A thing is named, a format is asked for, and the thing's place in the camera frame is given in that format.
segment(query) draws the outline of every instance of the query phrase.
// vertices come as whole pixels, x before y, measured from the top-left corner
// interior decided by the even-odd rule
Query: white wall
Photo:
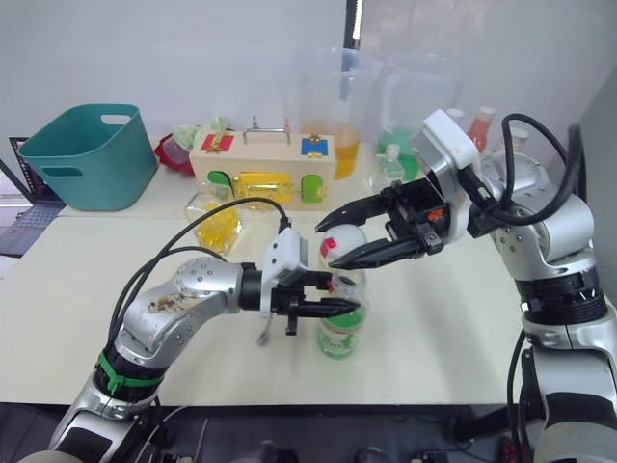
[[[617,65],[615,24],[614,0],[380,0],[364,2],[361,49],[448,53],[464,69],[456,102],[467,113],[463,127],[490,105],[499,122],[524,112],[564,142]],[[500,138],[499,123],[491,137]],[[540,136],[529,142],[548,164]]]
[[[217,115],[281,125],[273,74],[290,50],[342,46],[344,13],[344,0],[2,0],[0,156],[85,102],[134,103],[154,134]]]

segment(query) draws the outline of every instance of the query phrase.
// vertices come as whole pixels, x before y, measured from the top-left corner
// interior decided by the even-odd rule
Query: basket handle
[[[40,168],[48,177],[57,177],[57,178],[72,178],[72,177],[83,177],[84,173],[81,172],[76,167],[72,166],[63,166],[63,167],[51,167],[45,166]]]
[[[126,114],[101,114],[100,119],[107,125],[125,125],[131,120]]]

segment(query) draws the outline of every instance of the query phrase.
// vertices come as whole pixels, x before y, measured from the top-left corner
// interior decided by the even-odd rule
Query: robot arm
[[[100,353],[49,448],[84,463],[123,461],[131,441],[142,438],[167,369],[215,316],[241,309],[287,315],[287,334],[295,335],[298,317],[334,316],[358,306],[339,298],[305,300],[305,286],[328,289],[331,278],[307,264],[306,241],[285,228],[269,246],[261,271],[251,263],[192,259],[166,283],[142,293]]]
[[[515,280],[532,345],[523,353],[523,386],[542,404],[545,419],[534,461],[617,462],[617,318],[595,269],[591,211],[571,194],[543,220],[496,220],[487,211],[506,189],[505,161],[498,154],[480,165],[469,143],[445,113],[429,116],[412,141],[426,178],[347,204],[317,226],[322,232],[387,214],[389,239],[361,246],[331,266],[417,259],[439,252],[465,229],[474,237],[489,233]],[[508,213],[533,217],[558,189],[533,159],[516,153],[514,161]]]

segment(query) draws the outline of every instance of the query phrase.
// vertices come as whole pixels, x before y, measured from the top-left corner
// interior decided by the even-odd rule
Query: laptop keyboard
[[[34,206],[19,217],[20,227],[34,227],[44,229],[58,215],[62,208],[48,206]]]

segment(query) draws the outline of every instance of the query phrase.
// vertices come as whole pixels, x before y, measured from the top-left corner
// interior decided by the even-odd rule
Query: clear plastic jug
[[[461,81],[458,63],[447,56],[413,53],[389,59],[389,75],[382,90],[379,152],[386,152],[392,143],[401,148],[399,162],[407,171],[406,180],[417,173],[409,138],[429,114],[454,103]]]
[[[360,140],[376,133],[375,82],[383,66],[346,48],[303,52],[295,62],[286,88],[289,119],[301,133],[335,135],[335,178],[354,172]]]

